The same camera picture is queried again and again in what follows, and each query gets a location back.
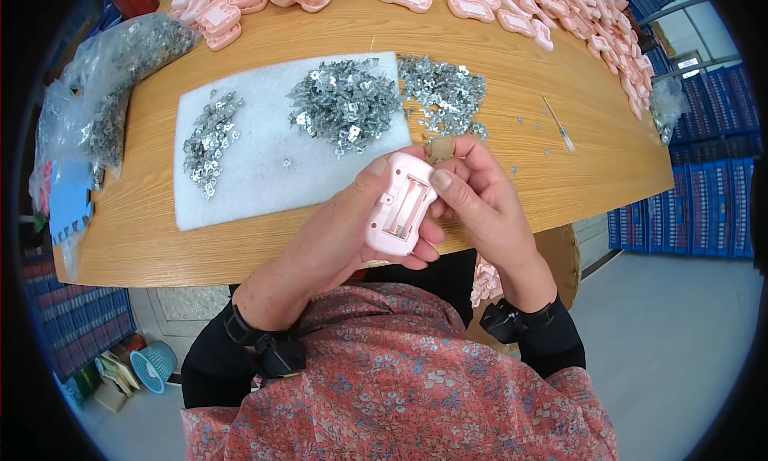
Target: wooden tabletop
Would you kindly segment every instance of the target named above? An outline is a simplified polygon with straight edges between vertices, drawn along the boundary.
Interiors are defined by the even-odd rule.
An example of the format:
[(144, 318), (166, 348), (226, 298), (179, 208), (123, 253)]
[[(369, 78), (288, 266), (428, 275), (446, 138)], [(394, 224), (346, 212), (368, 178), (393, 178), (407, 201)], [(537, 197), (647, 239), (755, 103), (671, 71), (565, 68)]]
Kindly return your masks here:
[[(167, 11), (170, 0), (160, 0)], [(672, 187), (669, 154), (648, 111), (637, 121), (618, 76), (559, 29), (554, 51), (497, 23), (456, 18), (446, 0), (425, 14), (379, 0), (333, 0), (316, 14), (299, 5), (243, 16), (243, 33), (212, 52), (204, 42), (133, 91), (120, 179), (94, 192), (94, 217), (79, 245), (75, 283), (162, 287), (240, 283), (273, 260), (311, 207), (181, 232), (174, 217), (173, 146), (183, 93), (236, 72), (326, 54), (370, 51), (427, 54), (485, 75), (477, 119), (488, 147), (510, 171), (534, 231), (571, 223)], [(571, 136), (566, 150), (542, 100)], [(422, 142), (418, 116), (408, 122)], [(468, 247), (457, 221), (442, 223), (448, 253)], [(59, 279), (66, 281), (55, 250)]]

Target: person's right hand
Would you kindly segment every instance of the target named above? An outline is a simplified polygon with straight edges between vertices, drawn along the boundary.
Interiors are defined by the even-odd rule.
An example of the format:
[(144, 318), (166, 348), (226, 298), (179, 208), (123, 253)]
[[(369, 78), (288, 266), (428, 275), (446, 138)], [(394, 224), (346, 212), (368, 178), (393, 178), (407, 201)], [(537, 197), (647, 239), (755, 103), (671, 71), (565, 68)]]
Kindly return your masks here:
[(452, 143), (453, 156), (437, 163), (429, 179), (440, 195), (432, 216), (461, 218), (478, 253), (498, 270), (507, 300), (520, 311), (532, 313), (554, 301), (552, 272), (536, 251), (512, 180), (491, 151), (472, 136), (436, 143)]

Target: foam pad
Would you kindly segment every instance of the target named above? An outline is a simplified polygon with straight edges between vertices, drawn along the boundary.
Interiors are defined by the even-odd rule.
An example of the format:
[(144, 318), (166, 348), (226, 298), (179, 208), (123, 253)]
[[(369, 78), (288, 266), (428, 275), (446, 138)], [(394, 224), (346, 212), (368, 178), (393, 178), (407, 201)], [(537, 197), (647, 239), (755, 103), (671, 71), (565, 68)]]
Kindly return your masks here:
[[(240, 72), (182, 94), (174, 140), (174, 206), (179, 229), (187, 231), (321, 203), (348, 186), (374, 158), (409, 146), (411, 137), (402, 110), (395, 111), (390, 129), (364, 154), (350, 152), (341, 159), (333, 154), (334, 144), (310, 138), (297, 126), (290, 127), (292, 108), (286, 95), (310, 70), (322, 61), (367, 58), (379, 58), (379, 65), (370, 68), (371, 74), (398, 79), (394, 52), (343, 54)], [(218, 90), (213, 98), (212, 89)], [(203, 107), (231, 91), (245, 102), (232, 120), (240, 138), (224, 150), (216, 195), (205, 200), (182, 169), (184, 140), (192, 135)], [(283, 167), (286, 158), (291, 159), (287, 168)]]

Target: black sleeve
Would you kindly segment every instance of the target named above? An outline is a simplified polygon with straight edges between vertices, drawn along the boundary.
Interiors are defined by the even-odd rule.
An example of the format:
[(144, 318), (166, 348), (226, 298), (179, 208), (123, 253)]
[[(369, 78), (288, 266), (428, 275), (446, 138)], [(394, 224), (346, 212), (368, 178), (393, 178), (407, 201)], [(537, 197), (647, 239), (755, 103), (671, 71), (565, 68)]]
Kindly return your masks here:
[(181, 367), (184, 407), (238, 407), (259, 367), (232, 341), (219, 313), (200, 332)]
[(544, 379), (567, 367), (587, 367), (584, 344), (560, 296), (550, 310), (553, 317), (547, 326), (528, 330), (518, 339), (520, 360)]

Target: floral pattern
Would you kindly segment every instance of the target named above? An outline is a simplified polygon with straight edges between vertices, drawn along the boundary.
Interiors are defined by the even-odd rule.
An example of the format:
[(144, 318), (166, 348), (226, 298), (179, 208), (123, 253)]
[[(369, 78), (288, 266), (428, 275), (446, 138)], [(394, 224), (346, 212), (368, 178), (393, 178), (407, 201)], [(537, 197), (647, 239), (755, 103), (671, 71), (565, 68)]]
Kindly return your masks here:
[(302, 318), (306, 369), (239, 408), (182, 409), (188, 459), (615, 459), (581, 368), (542, 379), (405, 284), (342, 286)]

